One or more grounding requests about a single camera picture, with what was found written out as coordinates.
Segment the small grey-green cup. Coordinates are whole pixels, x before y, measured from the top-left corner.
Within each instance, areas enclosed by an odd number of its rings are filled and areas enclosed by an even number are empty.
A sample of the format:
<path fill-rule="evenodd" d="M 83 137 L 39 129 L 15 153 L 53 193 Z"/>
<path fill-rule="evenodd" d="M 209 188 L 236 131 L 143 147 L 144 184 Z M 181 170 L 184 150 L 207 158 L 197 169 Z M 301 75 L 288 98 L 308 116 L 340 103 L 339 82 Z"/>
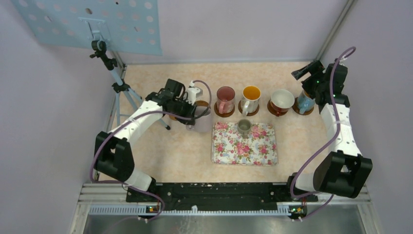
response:
<path fill-rule="evenodd" d="M 238 133 L 240 134 L 242 138 L 248 138 L 252 125 L 253 125 L 252 122 L 248 119 L 241 119 L 238 121 L 236 126 L 237 126 Z"/>

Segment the brown coaster one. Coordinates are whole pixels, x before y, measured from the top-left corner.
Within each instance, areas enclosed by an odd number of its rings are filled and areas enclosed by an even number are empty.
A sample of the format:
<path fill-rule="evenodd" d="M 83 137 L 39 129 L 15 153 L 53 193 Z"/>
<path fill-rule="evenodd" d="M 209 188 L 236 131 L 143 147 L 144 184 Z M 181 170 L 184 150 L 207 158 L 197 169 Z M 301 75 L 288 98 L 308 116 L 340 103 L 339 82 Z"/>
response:
<path fill-rule="evenodd" d="M 210 105 L 208 102 L 204 101 L 204 100 L 198 100 L 195 102 L 195 104 L 197 105 L 196 107 L 196 111 L 195 114 L 196 115 L 200 115 L 201 113 L 203 113 L 206 110 L 206 114 L 208 114 L 210 112 Z"/>

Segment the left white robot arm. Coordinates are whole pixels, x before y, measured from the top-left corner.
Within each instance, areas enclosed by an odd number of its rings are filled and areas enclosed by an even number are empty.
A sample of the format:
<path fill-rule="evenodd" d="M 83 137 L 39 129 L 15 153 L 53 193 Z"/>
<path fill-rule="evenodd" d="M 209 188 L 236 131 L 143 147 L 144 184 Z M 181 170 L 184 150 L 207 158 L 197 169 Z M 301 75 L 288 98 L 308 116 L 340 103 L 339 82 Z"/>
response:
<path fill-rule="evenodd" d="M 132 155 L 134 144 L 143 133 L 163 116 L 174 116 L 184 125 L 194 125 L 196 99 L 203 90 L 192 81 L 189 87 L 168 79 L 164 88 L 150 93 L 140 107 L 110 132 L 100 132 L 95 140 L 92 170 L 110 176 L 117 183 L 137 190 L 144 201 L 156 196 L 156 180 L 137 169 Z"/>

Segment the brown coaster two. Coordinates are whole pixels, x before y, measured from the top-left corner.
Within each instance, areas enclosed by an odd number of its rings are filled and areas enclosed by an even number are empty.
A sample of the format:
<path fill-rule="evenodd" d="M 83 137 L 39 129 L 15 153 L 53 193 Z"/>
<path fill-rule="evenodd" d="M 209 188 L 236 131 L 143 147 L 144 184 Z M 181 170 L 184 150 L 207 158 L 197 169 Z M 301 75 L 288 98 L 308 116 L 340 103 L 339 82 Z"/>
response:
<path fill-rule="evenodd" d="M 230 117 L 230 116 L 233 115 L 233 113 L 235 112 L 235 108 L 233 108 L 232 111 L 230 111 L 230 112 L 228 112 L 228 113 L 223 113 L 223 114 L 221 114 L 221 113 L 219 112 L 217 103 L 215 103 L 215 104 L 214 104 L 214 112 L 215 112 L 215 114 L 216 114 L 217 116 L 219 116 L 219 117 Z"/>

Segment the white cup red handle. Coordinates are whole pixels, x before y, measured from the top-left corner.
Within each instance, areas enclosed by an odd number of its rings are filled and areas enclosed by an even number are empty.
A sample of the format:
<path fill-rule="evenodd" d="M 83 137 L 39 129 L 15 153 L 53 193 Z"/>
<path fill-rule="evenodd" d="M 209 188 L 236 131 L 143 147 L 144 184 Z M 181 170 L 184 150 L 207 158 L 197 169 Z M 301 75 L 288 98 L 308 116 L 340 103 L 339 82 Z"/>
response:
<path fill-rule="evenodd" d="M 279 89 L 272 93 L 270 100 L 279 108 L 291 108 L 294 105 L 295 97 L 291 92 Z"/>

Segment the pink mug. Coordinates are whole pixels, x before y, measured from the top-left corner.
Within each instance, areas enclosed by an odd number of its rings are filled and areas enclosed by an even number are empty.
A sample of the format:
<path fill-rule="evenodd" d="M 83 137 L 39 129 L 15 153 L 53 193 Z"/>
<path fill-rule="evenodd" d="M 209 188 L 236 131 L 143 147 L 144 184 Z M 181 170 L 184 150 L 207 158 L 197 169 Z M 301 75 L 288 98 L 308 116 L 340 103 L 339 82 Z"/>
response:
<path fill-rule="evenodd" d="M 220 87 L 217 91 L 217 105 L 221 114 L 232 111 L 235 103 L 235 91 L 229 86 Z"/>

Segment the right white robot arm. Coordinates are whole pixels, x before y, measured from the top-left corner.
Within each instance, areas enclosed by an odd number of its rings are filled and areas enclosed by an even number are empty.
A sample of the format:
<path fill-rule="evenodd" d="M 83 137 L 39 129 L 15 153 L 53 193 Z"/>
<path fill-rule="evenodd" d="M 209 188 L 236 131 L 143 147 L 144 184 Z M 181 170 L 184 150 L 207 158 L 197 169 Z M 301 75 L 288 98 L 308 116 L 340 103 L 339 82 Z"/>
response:
<path fill-rule="evenodd" d="M 302 88 L 315 100 L 327 137 L 333 140 L 327 147 L 328 155 L 313 173 L 293 173 L 288 178 L 285 193 L 292 201 L 316 192 L 356 198 L 373 168 L 371 159 L 363 157 L 356 145 L 349 118 L 350 101 L 342 93 L 348 69 L 339 64 L 333 70 L 333 66 L 324 67 L 314 60 L 291 73 L 295 79 L 310 74 L 302 81 Z"/>

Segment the glass mug orange inside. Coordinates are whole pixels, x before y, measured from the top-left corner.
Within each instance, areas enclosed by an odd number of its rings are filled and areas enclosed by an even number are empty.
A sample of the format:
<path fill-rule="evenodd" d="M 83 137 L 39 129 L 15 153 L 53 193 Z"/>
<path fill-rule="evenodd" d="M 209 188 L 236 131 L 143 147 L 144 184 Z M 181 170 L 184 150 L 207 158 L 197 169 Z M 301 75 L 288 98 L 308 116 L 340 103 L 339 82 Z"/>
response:
<path fill-rule="evenodd" d="M 261 91 L 256 86 L 247 86 L 243 90 L 243 96 L 239 102 L 239 110 L 243 116 L 253 116 L 260 108 Z"/>

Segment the lilac mug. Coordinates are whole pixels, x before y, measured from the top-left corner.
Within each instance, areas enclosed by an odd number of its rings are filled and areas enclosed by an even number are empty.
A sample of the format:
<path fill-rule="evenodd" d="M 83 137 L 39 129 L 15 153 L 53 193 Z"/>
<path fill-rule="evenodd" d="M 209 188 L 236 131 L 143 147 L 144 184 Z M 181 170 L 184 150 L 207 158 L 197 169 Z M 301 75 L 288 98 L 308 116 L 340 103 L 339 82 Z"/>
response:
<path fill-rule="evenodd" d="M 207 133 L 212 129 L 212 114 L 209 108 L 205 106 L 198 106 L 195 110 L 195 115 L 198 116 L 202 114 L 205 110 L 207 110 L 207 112 L 202 117 L 196 119 L 194 125 L 186 126 L 186 129 L 188 131 Z"/>

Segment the blue mug yellow inside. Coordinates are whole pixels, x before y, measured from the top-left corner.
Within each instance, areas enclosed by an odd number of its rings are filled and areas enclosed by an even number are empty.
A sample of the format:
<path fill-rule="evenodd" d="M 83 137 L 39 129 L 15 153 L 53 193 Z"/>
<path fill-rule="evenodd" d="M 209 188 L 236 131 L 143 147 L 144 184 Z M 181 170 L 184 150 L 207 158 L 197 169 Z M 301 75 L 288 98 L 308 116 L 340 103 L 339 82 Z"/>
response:
<path fill-rule="evenodd" d="M 301 114 L 303 114 L 305 111 L 310 110 L 316 104 L 315 99 L 311 98 L 310 95 L 304 90 L 298 96 L 297 101 Z"/>

